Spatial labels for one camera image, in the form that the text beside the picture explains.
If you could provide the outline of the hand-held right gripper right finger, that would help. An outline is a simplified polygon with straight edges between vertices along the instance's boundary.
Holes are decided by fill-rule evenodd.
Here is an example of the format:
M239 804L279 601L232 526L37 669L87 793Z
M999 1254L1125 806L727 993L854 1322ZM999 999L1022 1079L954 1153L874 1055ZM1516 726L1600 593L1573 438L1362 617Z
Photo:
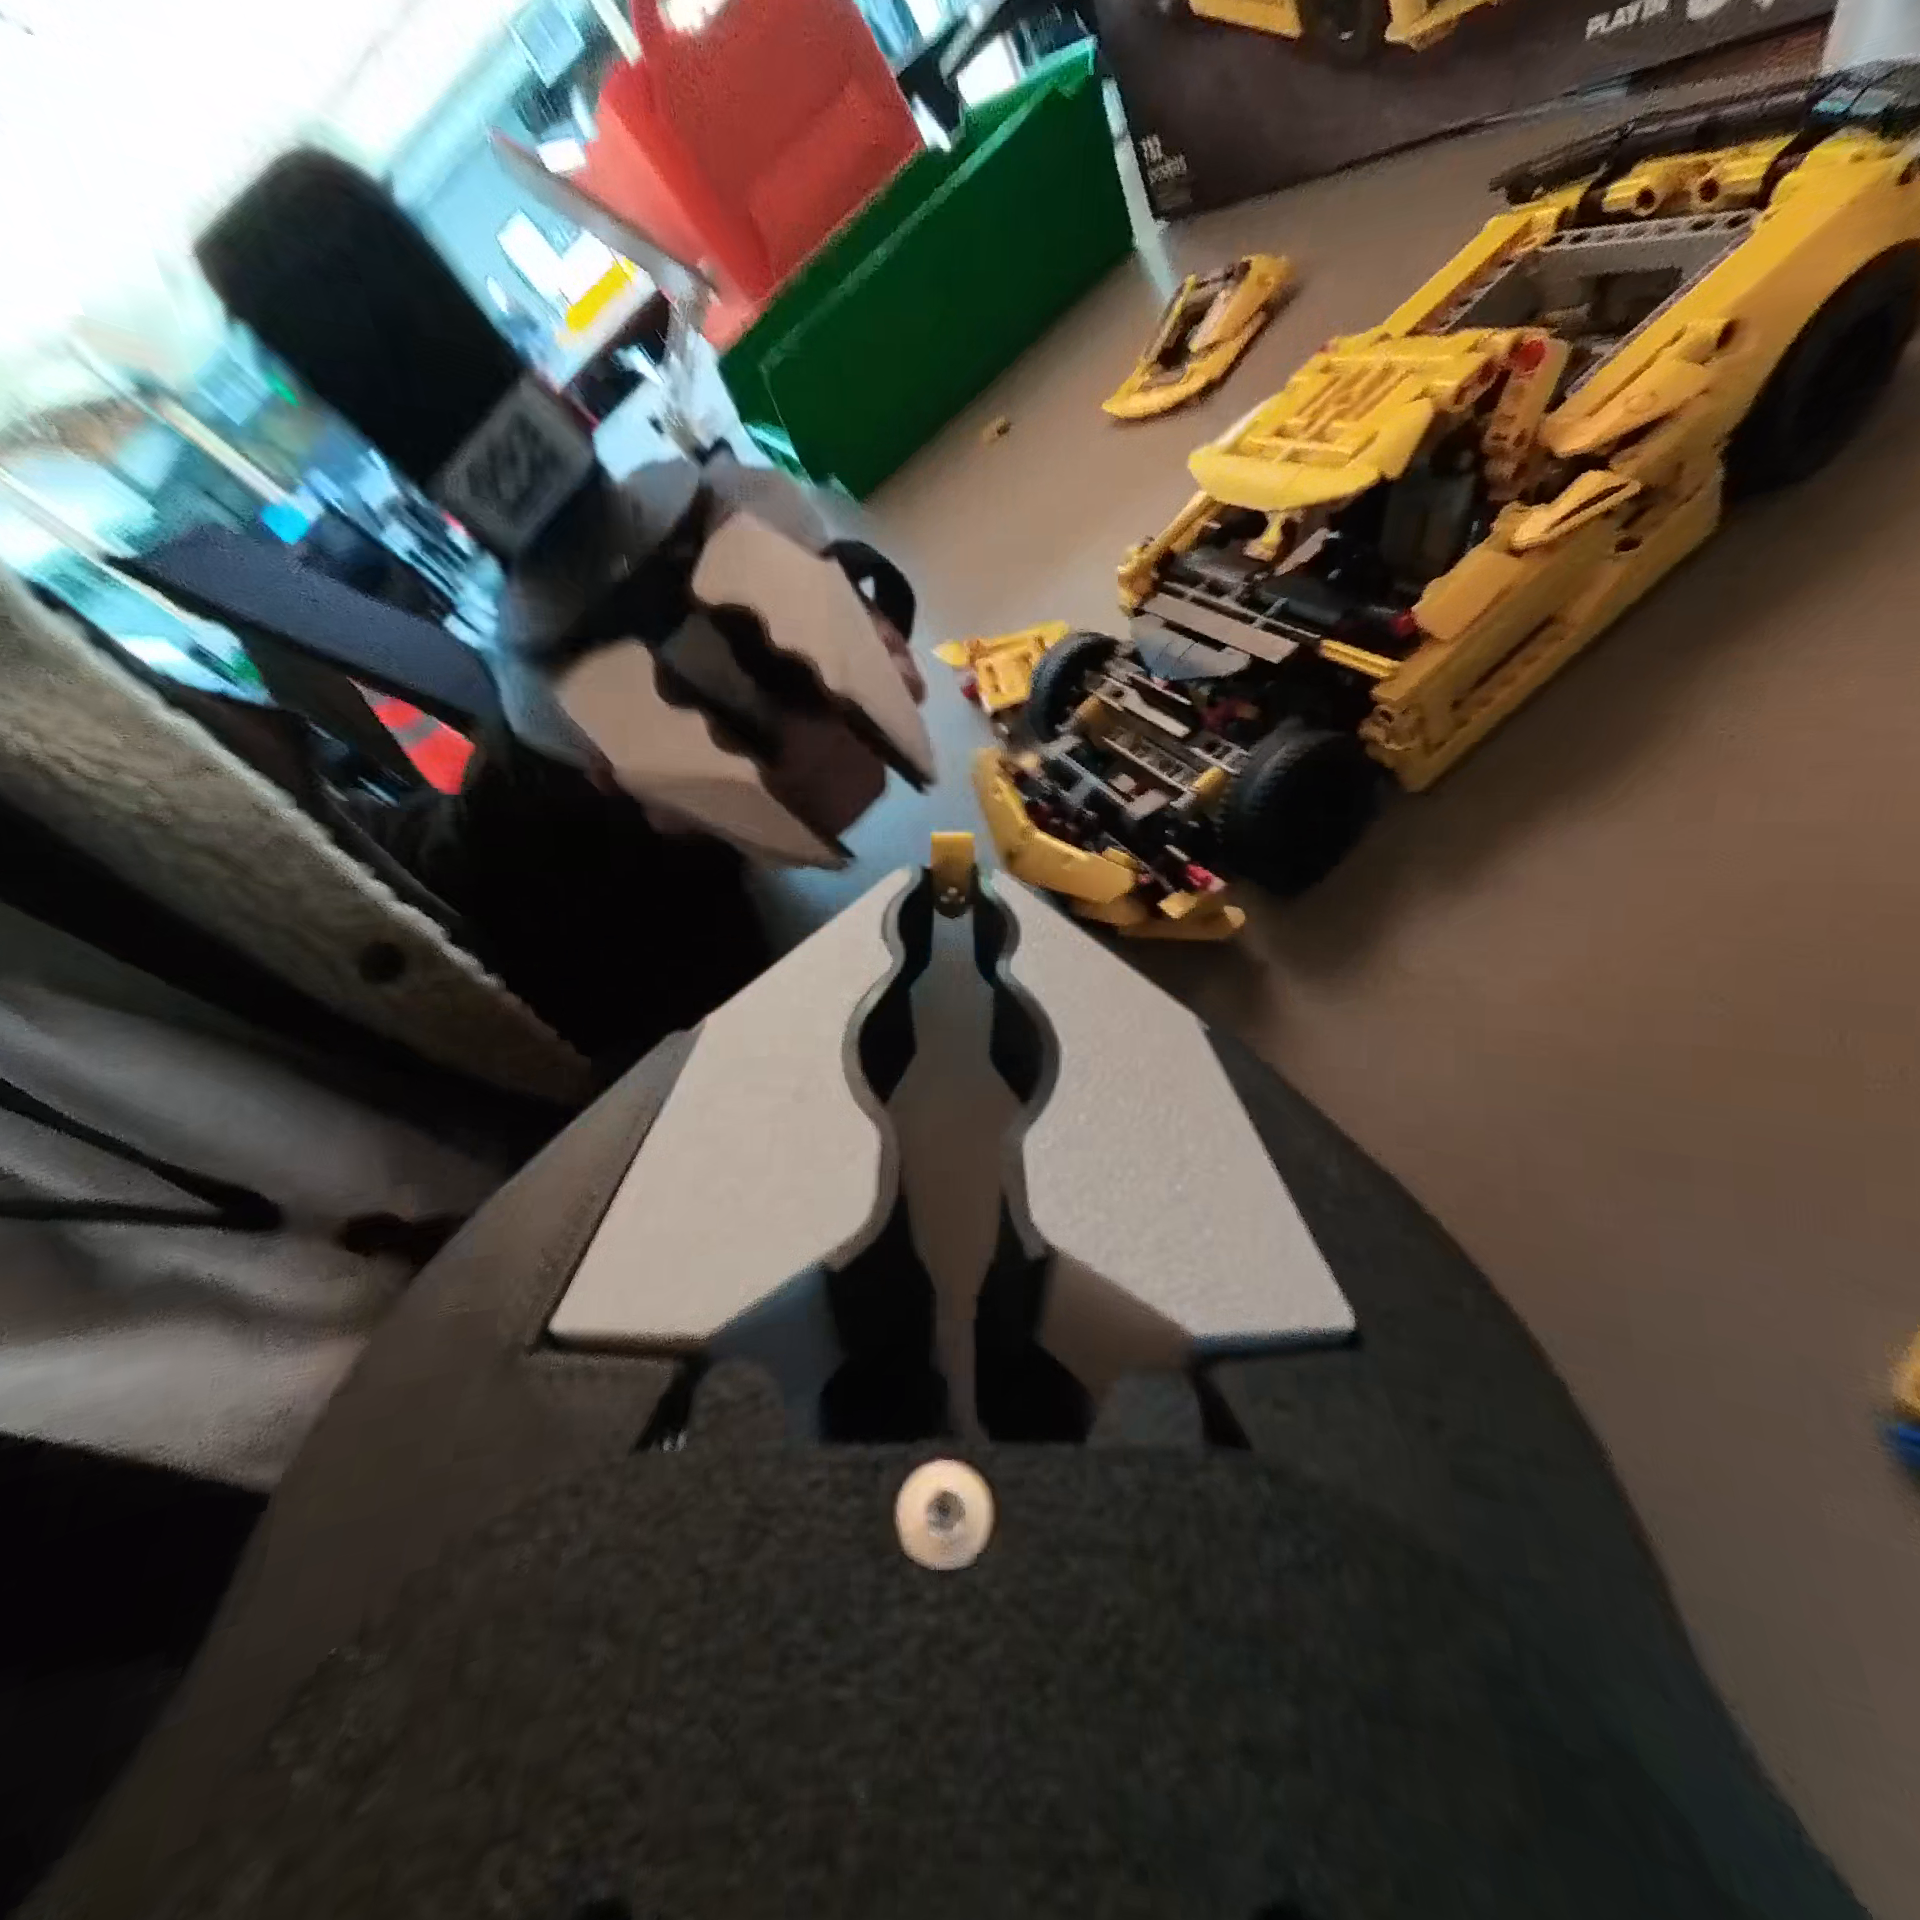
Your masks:
M974 1306L1001 1443L1084 1443L1126 1379L1337 1350L1356 1307L1207 1027L1002 873L975 886L989 1062L1015 1108Z

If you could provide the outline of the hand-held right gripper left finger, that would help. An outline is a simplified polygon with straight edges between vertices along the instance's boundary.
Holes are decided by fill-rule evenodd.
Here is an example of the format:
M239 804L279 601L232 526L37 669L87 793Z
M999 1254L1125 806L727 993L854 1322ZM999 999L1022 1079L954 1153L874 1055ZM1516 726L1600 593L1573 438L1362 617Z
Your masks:
M702 1021L548 1345L753 1362L830 1443L940 1430L937 1306L888 1114L929 923L929 873L897 868Z

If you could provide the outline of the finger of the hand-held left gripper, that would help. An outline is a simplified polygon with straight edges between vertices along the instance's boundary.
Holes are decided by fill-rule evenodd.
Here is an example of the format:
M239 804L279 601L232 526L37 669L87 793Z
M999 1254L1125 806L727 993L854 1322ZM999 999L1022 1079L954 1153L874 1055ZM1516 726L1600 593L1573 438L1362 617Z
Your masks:
M762 868L837 870L846 834L884 795L884 761L834 716L749 687L704 703L670 694L633 641L550 678L594 772L652 825L710 837Z
M776 766L798 722L841 729L890 775L937 772L920 703L841 563L740 507L718 507L660 641L664 690L727 745Z

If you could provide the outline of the person's left forearm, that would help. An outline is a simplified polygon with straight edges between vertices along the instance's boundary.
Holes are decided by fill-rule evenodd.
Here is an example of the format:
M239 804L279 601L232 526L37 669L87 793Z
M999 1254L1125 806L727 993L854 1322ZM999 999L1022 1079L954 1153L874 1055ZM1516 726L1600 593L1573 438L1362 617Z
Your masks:
M737 853L653 825L600 775L506 734L482 739L456 793L399 806L384 845L600 1075L706 1020L776 956Z

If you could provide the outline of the grey desk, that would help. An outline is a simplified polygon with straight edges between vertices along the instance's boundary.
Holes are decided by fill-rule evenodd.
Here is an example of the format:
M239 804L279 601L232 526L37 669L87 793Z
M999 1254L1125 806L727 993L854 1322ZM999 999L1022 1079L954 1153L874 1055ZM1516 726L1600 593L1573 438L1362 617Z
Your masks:
M1717 1687L1914 1916L1914 353L1429 795L1222 949L1122 950L1502 1290Z

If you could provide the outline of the green plastic bin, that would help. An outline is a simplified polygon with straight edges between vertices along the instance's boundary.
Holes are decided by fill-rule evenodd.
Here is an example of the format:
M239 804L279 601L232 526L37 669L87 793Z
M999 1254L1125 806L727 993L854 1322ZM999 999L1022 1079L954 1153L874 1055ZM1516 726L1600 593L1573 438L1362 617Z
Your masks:
M870 495L1134 251L1090 38L965 113L718 358L776 466Z

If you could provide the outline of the person's dark fleece-lined jacket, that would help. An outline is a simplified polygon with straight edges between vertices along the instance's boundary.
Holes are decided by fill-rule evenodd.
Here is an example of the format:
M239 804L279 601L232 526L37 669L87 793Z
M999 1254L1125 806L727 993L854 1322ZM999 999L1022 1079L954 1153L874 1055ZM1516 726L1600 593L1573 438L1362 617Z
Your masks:
M5 879L132 970L548 1108L615 1075L519 999L288 711L166 690L5 566Z

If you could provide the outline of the red plastic bag holder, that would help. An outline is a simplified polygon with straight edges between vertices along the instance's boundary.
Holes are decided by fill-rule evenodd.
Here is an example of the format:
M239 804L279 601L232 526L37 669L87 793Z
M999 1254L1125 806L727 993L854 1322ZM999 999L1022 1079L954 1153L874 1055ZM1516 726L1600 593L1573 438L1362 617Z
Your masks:
M712 286L728 350L924 150L852 3L630 3L574 182Z

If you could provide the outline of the loose yellow car panel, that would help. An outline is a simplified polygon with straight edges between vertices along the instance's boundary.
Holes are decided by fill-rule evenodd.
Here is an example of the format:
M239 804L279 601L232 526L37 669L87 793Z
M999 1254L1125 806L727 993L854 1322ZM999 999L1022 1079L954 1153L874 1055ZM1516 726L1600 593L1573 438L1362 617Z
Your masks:
M1244 253L1228 267L1188 274L1161 309L1156 330L1117 388L1105 418L1138 422L1181 411L1214 393L1290 297L1296 265L1284 253Z

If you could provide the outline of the person's white top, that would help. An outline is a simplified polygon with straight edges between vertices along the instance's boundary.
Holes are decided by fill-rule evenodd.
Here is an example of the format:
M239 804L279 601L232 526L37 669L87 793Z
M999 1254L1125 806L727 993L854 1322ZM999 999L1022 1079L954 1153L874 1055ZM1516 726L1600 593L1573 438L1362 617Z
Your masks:
M5 910L5 1436L266 1491L512 1153Z

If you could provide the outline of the yellow toy brick car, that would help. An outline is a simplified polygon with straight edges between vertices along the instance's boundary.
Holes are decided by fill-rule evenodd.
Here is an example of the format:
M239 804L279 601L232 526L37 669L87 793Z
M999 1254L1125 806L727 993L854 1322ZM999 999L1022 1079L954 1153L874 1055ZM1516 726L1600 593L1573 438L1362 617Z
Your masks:
M1031 669L975 756L999 863L1134 938L1332 873L1720 526L1817 474L1914 334L1918 73L1874 61L1615 129L1378 326L1188 459L1117 566L1126 636Z

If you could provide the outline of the dark toy car box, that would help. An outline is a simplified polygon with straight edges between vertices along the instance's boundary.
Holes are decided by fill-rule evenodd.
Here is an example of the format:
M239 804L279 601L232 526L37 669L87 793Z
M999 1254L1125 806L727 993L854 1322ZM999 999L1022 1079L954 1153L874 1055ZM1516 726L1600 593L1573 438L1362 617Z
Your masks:
M1093 4L1165 221L1831 13L1822 3Z

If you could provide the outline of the yellow toy frame piece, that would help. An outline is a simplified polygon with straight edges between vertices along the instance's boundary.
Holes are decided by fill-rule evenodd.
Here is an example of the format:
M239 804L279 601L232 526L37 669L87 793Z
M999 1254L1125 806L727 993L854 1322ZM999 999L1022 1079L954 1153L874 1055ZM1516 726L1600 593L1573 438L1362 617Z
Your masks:
M965 697L989 718L1023 708L1041 659L1069 633L1062 619L999 636L944 641L933 650L961 682Z

